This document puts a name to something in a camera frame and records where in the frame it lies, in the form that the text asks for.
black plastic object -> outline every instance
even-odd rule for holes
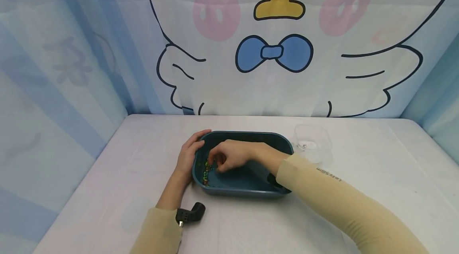
[[[209,151],[220,142],[227,139],[245,142],[264,142],[286,154],[293,154],[290,142],[280,134],[269,132],[237,132],[212,131],[202,137],[205,144],[196,152],[193,164],[193,178],[208,194],[246,196],[246,197],[283,197],[290,190],[279,185],[275,179],[269,179],[269,171],[255,161],[249,161],[245,166],[229,170],[225,173],[216,172],[214,163],[206,174],[208,184],[204,185],[205,163]]]
[[[181,208],[177,209],[177,215],[175,215],[175,220],[177,221],[177,223],[182,221],[183,224],[196,222],[202,219],[205,211],[206,207],[202,203],[196,202],[191,211]]]

person's left hand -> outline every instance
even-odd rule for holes
[[[191,169],[193,167],[194,154],[198,149],[204,145],[204,141],[200,139],[201,136],[211,130],[201,130],[193,134],[183,145],[178,155],[177,166],[175,167],[173,175],[181,177],[185,183],[191,182]]]

beige arm sleeve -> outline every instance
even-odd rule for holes
[[[284,160],[276,180],[346,233],[362,254],[428,253],[395,214],[305,158]]]
[[[182,239],[176,214],[176,210],[150,209],[130,254],[176,254]]]

person's hand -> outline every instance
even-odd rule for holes
[[[211,132],[211,130],[201,130],[193,134],[183,145],[178,155],[177,166],[173,172],[173,175],[176,175],[184,180],[186,184],[191,182],[191,169],[193,167],[194,154],[198,149],[204,145],[204,141],[200,139],[206,133]]]
[[[226,172],[230,169],[241,167],[247,161],[256,158],[257,149],[264,143],[241,142],[239,140],[225,140],[209,152],[208,162],[212,165],[217,161],[217,171]]]

white tablecloth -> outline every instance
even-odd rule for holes
[[[128,253],[193,132],[269,131],[292,139],[296,124],[328,131],[333,160],[322,168],[398,215],[431,253],[459,253],[459,167],[412,121],[169,115],[125,119],[34,253]],[[182,208],[197,201],[206,213],[184,227],[179,253],[358,253],[293,194],[234,199],[192,185]]]

